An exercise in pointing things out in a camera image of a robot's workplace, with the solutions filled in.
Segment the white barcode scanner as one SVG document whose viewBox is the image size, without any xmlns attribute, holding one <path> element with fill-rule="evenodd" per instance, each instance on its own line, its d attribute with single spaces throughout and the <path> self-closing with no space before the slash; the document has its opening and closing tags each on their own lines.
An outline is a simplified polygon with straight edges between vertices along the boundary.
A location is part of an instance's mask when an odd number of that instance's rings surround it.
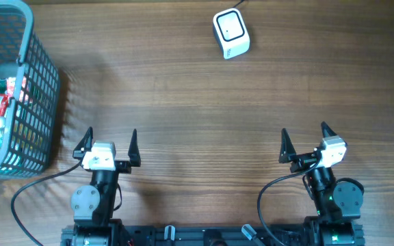
<svg viewBox="0 0 394 246">
<path fill-rule="evenodd" d="M 237 8 L 218 12 L 213 17 L 213 34 L 224 59 L 242 55 L 250 48 L 250 36 Z"/>
</svg>

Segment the grey plastic mesh basket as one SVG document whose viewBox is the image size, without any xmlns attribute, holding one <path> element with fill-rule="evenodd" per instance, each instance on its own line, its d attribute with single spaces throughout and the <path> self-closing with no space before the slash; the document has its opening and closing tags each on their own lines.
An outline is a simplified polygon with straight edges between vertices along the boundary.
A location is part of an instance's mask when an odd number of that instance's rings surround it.
<svg viewBox="0 0 394 246">
<path fill-rule="evenodd" d="M 60 78 L 23 1 L 0 1 L 0 79 L 8 77 L 16 77 L 16 85 L 6 111 L 0 179 L 30 178 L 49 166 Z M 23 77 L 29 102 L 18 101 Z"/>
</svg>

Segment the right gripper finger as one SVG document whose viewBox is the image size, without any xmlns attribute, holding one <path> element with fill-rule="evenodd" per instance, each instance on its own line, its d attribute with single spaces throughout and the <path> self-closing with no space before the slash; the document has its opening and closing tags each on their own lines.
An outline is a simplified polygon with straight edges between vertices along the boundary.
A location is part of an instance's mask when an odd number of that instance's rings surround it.
<svg viewBox="0 0 394 246">
<path fill-rule="evenodd" d="M 321 123 L 321 131 L 323 138 L 337 136 L 337 134 L 328 126 L 326 122 Z"/>
<path fill-rule="evenodd" d="M 280 155 L 281 156 L 295 156 L 296 155 L 296 150 L 293 147 L 293 144 L 291 142 L 291 138 L 290 138 L 286 128 L 283 128 L 281 130 Z"/>
</svg>

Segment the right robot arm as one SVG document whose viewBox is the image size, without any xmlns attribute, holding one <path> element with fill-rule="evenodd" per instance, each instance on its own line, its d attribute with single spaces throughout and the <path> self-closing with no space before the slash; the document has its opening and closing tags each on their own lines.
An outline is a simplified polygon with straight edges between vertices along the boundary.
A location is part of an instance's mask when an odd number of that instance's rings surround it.
<svg viewBox="0 0 394 246">
<path fill-rule="evenodd" d="M 302 224 L 302 245 L 364 245 L 360 218 L 364 186 L 352 178 L 335 178 L 332 166 L 340 163 L 347 152 L 347 143 L 325 122 L 323 138 L 312 151 L 298 154 L 290 136 L 281 130 L 280 163 L 290 163 L 290 172 L 304 172 L 302 182 L 314 201 L 317 215 L 306 217 Z"/>
</svg>

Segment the red tissue pack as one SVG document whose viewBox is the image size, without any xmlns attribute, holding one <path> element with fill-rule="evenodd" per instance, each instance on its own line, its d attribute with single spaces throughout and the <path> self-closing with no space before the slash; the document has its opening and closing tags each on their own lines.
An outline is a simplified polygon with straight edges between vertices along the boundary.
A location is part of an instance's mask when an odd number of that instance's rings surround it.
<svg viewBox="0 0 394 246">
<path fill-rule="evenodd" d="M 8 98 L 13 98 L 14 97 L 14 90 L 15 90 L 15 85 L 16 85 L 16 77 L 9 77 L 6 80 L 6 92 L 5 95 Z M 21 85 L 21 90 L 20 94 L 18 97 L 18 101 L 21 103 L 29 102 L 29 95 L 27 94 L 30 91 L 30 84 L 27 83 L 27 78 L 23 77 L 22 80 L 22 85 Z"/>
</svg>

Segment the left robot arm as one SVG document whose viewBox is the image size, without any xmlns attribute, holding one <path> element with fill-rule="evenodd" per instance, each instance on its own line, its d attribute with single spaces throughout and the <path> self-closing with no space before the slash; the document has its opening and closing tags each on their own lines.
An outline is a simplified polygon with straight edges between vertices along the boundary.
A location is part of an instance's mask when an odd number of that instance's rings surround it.
<svg viewBox="0 0 394 246">
<path fill-rule="evenodd" d="M 92 174 L 88 185 L 76 189 L 70 199 L 74 212 L 74 227 L 62 233 L 62 245 L 131 245 L 128 232 L 113 213 L 116 194 L 122 193 L 118 178 L 130 174 L 133 167 L 142 163 L 137 144 L 137 131 L 133 130 L 127 161 L 116 159 L 116 147 L 112 141 L 94 141 L 90 127 L 73 150 L 73 158 Z"/>
</svg>

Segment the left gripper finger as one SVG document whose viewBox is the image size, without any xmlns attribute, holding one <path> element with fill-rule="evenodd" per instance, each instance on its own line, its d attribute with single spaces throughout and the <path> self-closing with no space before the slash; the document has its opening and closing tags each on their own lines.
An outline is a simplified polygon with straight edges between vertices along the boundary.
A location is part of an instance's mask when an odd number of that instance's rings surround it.
<svg viewBox="0 0 394 246">
<path fill-rule="evenodd" d="M 81 141 L 76 145 L 73 150 L 74 153 L 85 153 L 92 149 L 93 128 L 90 126 Z"/>
<path fill-rule="evenodd" d="M 130 161 L 140 161 L 140 151 L 137 144 L 137 130 L 134 129 L 132 133 L 131 142 L 129 145 L 128 156 Z"/>
</svg>

